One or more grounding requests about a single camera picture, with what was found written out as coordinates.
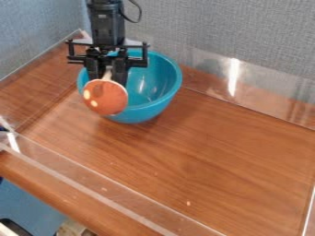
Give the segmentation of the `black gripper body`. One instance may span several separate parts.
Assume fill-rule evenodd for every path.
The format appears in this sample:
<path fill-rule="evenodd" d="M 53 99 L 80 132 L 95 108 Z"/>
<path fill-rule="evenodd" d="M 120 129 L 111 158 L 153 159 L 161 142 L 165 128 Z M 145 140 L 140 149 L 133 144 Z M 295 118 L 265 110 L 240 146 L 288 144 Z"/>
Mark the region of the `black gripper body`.
<path fill-rule="evenodd" d="M 144 41 L 124 40 L 120 45 L 100 46 L 93 44 L 90 39 L 68 39 L 65 44 L 68 45 L 69 55 L 66 58 L 69 64 L 86 65 L 86 58 L 92 58 L 100 62 L 100 66 L 107 66 L 120 56 L 125 55 L 125 65 L 128 67 L 148 66 L 149 44 Z M 86 47 L 84 54 L 74 52 L 76 46 Z"/>

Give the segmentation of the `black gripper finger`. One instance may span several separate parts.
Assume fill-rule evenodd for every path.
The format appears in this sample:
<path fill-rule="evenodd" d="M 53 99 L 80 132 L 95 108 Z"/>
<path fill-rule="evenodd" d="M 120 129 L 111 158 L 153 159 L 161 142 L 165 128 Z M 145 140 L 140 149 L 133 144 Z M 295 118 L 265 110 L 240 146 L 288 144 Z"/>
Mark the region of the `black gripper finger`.
<path fill-rule="evenodd" d="M 121 85 L 127 85 L 128 66 L 127 59 L 117 57 L 112 63 L 112 79 Z"/>
<path fill-rule="evenodd" d="M 88 57 L 85 59 L 85 68 L 86 68 L 88 78 L 90 80 L 97 79 L 100 77 L 99 59 L 93 57 Z"/>

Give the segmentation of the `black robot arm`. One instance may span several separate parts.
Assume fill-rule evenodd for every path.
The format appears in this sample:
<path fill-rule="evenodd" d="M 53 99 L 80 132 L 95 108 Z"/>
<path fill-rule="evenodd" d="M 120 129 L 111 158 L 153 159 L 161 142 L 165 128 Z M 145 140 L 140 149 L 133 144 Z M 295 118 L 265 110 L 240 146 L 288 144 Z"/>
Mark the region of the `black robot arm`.
<path fill-rule="evenodd" d="M 123 0 L 86 0 L 86 12 L 90 24 L 90 42 L 69 39 L 68 63 L 82 65 L 88 79 L 101 78 L 105 70 L 112 73 L 112 80 L 127 85 L 132 67 L 148 66 L 149 45 L 141 41 L 128 44 L 125 38 L 127 21 L 137 23 L 124 14 Z"/>

